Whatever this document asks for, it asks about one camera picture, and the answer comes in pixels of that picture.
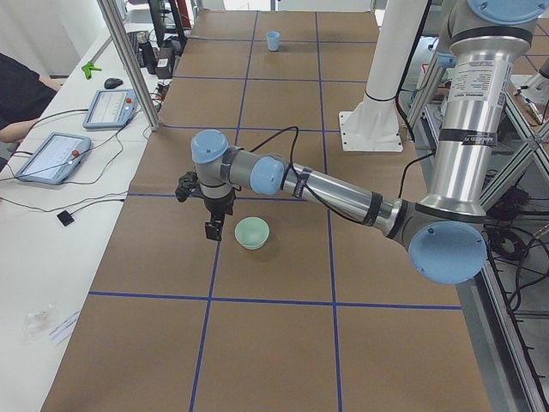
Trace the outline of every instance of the blue cup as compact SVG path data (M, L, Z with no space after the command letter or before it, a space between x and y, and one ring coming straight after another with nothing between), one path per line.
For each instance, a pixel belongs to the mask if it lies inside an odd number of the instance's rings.
M278 50L278 44L281 40L281 34L278 32L268 32L267 33L267 48L271 52L276 52Z

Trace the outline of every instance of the black mouse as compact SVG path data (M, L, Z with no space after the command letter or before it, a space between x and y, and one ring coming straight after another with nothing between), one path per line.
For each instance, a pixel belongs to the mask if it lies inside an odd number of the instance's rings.
M105 80L104 86L107 89L111 89L111 88L117 88L122 83L124 83L122 79L117 79L116 77L109 77L108 79Z

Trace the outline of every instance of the blue tablet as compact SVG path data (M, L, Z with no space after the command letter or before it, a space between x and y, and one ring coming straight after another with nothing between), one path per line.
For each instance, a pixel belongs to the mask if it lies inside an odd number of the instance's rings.
M15 177L27 182L59 185L80 164L91 144L89 137L53 132L17 171Z
M115 129L127 124L136 110L137 96L131 89L98 90L87 110L85 129Z

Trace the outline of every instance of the green bowl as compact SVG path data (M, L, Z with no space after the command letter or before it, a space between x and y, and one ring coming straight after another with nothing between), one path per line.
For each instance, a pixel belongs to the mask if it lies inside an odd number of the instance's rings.
M234 228L234 237L243 248L254 251L267 241L268 224L259 217L246 217Z

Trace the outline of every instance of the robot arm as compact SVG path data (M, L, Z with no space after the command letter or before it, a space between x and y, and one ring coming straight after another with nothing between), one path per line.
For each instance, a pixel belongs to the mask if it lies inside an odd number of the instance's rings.
M349 220L376 227L403 245L415 268L436 282L475 276L486 260L479 197L514 61L529 47L535 20L549 0L446 0L439 51L455 56L454 81L439 137L431 187L418 203L391 200L279 155L229 146L217 130L192 141L196 172L179 181L178 200L204 199L209 239L220 240L232 214L234 185L262 195L278 190L322 203Z

